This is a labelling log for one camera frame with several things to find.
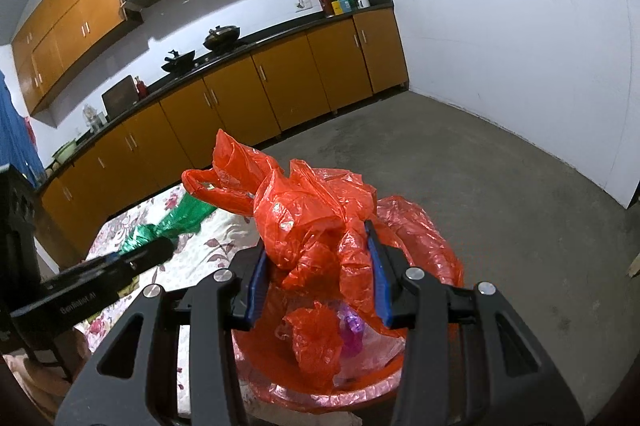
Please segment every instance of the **blue cloth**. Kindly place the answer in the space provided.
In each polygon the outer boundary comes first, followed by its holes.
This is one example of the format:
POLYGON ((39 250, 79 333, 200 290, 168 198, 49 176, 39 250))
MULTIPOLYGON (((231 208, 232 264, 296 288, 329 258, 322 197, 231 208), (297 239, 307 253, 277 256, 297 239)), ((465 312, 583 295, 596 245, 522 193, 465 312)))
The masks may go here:
POLYGON ((38 177, 44 174, 27 125, 15 110, 4 73, 0 71, 0 165, 4 164, 14 165, 34 187, 38 186, 38 177))

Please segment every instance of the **silver bolt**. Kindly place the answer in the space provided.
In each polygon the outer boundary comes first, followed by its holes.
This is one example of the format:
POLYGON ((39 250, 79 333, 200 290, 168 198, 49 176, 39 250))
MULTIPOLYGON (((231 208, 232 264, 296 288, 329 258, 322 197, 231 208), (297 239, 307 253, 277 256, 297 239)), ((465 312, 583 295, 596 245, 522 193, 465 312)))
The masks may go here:
POLYGON ((219 269, 213 273, 213 279, 220 283, 229 281, 233 276, 234 274, 229 269, 219 269))
POLYGON ((424 271, 420 267, 410 267, 404 272, 404 275, 410 280, 421 280, 424 278, 424 271))
POLYGON ((481 281, 478 284, 478 290, 480 294, 485 296, 493 296, 495 294, 495 285, 493 283, 489 283, 488 281, 481 281))
POLYGON ((145 298, 155 298, 161 292, 160 285, 147 285, 144 289, 142 289, 142 294, 145 295, 145 298))

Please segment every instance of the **black countertop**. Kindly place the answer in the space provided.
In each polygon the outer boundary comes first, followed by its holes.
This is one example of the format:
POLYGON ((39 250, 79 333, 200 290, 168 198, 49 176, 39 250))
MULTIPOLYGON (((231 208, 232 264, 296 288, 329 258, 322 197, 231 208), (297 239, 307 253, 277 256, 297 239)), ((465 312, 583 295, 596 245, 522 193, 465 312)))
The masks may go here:
POLYGON ((163 78, 148 86, 147 89, 149 95, 147 97, 135 103, 123 114, 109 121, 108 124, 104 126, 97 134, 91 135, 89 138, 81 140, 74 154, 71 155, 71 157, 69 157, 69 159, 67 159, 63 165, 61 165, 56 171, 53 172, 53 174, 38 188, 38 192, 40 193, 44 189, 46 189, 46 187, 49 186, 49 183, 53 179, 62 174, 63 171, 65 171, 74 163, 74 161, 81 157, 81 155, 84 154, 85 151, 89 150, 103 135, 108 133, 111 129, 115 128, 118 124, 126 121, 129 117, 135 115, 143 108, 155 102, 158 102, 172 91, 177 90, 182 86, 186 86, 191 81, 200 78, 206 73, 210 73, 216 68, 219 68, 220 66, 223 66, 230 61, 236 60, 239 57, 249 54, 251 51, 260 48, 261 46, 265 46, 266 44, 273 43, 274 41, 288 38, 294 34, 303 32, 304 30, 321 27, 322 25, 327 25, 329 23, 334 23, 347 18, 351 18, 354 14, 359 14, 361 12, 369 12, 378 9, 388 9, 393 8, 394 6, 393 0, 370 0, 370 4, 371 6, 365 9, 357 9, 353 12, 347 12, 345 14, 332 16, 330 18, 325 17, 324 12, 313 12, 312 14, 309 14, 307 16, 295 18, 293 20, 274 25, 273 27, 259 30, 258 32, 254 32, 253 34, 245 36, 244 38, 240 38, 238 40, 238 47, 229 54, 218 57, 214 52, 210 52, 209 54, 205 54, 204 56, 196 59, 195 67, 193 70, 191 70, 191 72, 187 72, 182 75, 175 75, 172 73, 165 75, 163 78))

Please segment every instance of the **power outlet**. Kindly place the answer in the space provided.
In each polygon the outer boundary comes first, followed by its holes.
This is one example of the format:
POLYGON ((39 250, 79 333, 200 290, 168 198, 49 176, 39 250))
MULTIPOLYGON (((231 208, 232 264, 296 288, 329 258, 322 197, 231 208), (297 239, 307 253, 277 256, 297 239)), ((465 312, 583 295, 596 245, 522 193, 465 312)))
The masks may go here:
POLYGON ((302 7, 296 3, 296 12, 308 11, 311 7, 311 0, 304 0, 302 7))

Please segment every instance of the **concrete floor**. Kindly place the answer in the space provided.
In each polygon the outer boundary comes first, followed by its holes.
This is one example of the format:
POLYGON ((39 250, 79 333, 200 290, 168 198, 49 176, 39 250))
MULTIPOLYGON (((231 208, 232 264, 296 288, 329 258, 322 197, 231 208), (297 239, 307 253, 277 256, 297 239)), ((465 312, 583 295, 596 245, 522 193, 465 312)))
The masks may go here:
POLYGON ((640 207, 536 147, 412 92, 340 115, 265 149, 285 166, 363 174, 380 197, 419 203, 465 265, 490 280, 555 360, 587 419, 640 349, 640 207))

